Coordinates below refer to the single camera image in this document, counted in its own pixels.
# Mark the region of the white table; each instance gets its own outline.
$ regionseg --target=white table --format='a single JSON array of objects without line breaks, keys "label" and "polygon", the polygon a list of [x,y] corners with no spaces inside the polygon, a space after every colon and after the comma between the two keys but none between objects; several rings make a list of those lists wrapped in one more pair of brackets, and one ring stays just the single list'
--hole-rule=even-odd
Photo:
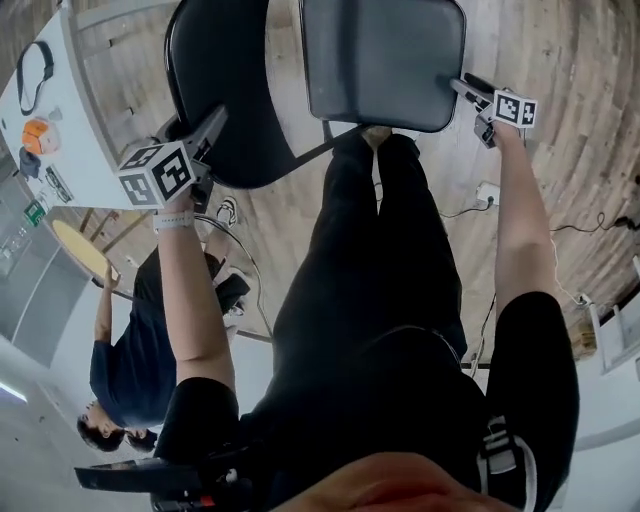
[{"label": "white table", "polygon": [[[65,206],[47,184],[45,170],[53,165],[73,199],[66,206],[132,209],[114,171],[118,155],[111,143],[104,121],[87,79],[77,35],[80,30],[110,21],[119,16],[144,9],[176,3],[177,0],[121,0],[75,16],[68,2],[49,20],[36,40],[46,42],[54,60],[53,77],[40,91],[38,106],[33,114],[24,117],[18,103],[17,73],[14,73],[0,97],[0,132],[20,165],[22,131],[25,122],[34,117],[47,119],[58,109],[60,121],[54,121],[61,145],[58,151],[40,157],[41,181],[29,179],[35,196],[41,192],[47,204]],[[23,61],[23,104],[32,105],[33,94],[42,79],[44,59],[40,50],[32,46]]]}]

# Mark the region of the chair seat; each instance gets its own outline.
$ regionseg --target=chair seat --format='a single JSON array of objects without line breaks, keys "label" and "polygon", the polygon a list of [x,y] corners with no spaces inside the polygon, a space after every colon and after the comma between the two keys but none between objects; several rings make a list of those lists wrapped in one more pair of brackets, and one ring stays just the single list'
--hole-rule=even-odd
[{"label": "chair seat", "polygon": [[312,114],[438,132],[453,118],[466,20],[452,0],[300,0]]}]

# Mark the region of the black shirt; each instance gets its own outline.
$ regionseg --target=black shirt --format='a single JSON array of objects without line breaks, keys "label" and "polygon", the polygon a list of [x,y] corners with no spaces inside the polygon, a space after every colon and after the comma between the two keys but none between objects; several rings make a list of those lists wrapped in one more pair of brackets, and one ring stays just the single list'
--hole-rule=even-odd
[{"label": "black shirt", "polygon": [[549,295],[519,297],[500,316],[487,397],[456,368],[442,340],[404,329],[337,373],[276,375],[262,402],[242,418],[226,386],[183,382],[156,456],[196,462],[224,443],[262,440],[273,454],[272,475],[259,483],[269,489],[265,510],[350,462],[389,451],[422,454],[479,490],[476,457],[489,418],[501,415],[534,453],[536,510],[546,510],[566,479],[578,420],[571,345]]}]

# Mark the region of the man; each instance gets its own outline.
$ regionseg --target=man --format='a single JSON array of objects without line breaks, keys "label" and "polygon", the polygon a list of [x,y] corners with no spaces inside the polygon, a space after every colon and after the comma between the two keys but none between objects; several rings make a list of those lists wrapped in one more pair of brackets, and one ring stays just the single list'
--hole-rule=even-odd
[{"label": "man", "polygon": [[[236,202],[227,198],[218,210],[218,220],[229,229],[237,222]],[[229,251],[229,237],[214,229],[200,258],[206,262],[203,285],[213,291],[212,280],[220,272]],[[95,325],[91,360],[91,389],[97,400],[77,421],[77,429],[91,447],[115,451],[127,436],[134,448],[150,452],[155,434],[148,427],[164,421],[176,386],[176,361],[169,345],[164,317],[160,260],[155,250],[136,275],[130,322],[115,346],[111,345],[111,294],[118,283],[111,268]],[[216,288],[223,314],[249,292],[236,274]]]},{"label": "man", "polygon": [[[486,397],[460,369],[461,285],[417,147],[400,135],[379,149],[353,138],[335,150],[309,254],[276,321],[273,382],[250,415],[238,418],[196,232],[160,233],[178,386],[156,456],[197,463],[260,441],[256,510],[546,510],[571,460],[577,377],[536,179],[517,130],[495,131],[498,320]],[[165,214],[191,207],[182,199]],[[398,279],[398,259],[411,279]],[[491,434],[505,444],[485,443]]]}]

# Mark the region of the chair backrest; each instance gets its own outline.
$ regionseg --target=chair backrest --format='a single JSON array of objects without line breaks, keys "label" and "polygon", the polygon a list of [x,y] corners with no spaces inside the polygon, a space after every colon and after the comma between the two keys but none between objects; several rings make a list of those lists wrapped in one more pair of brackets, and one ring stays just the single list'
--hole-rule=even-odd
[{"label": "chair backrest", "polygon": [[438,132],[453,118],[466,18],[455,0],[300,0],[311,112]]},{"label": "chair backrest", "polygon": [[165,62],[186,135],[218,105],[229,120],[204,158],[216,181],[259,188],[298,164],[276,116],[265,68],[269,0],[182,0],[169,24]]}]

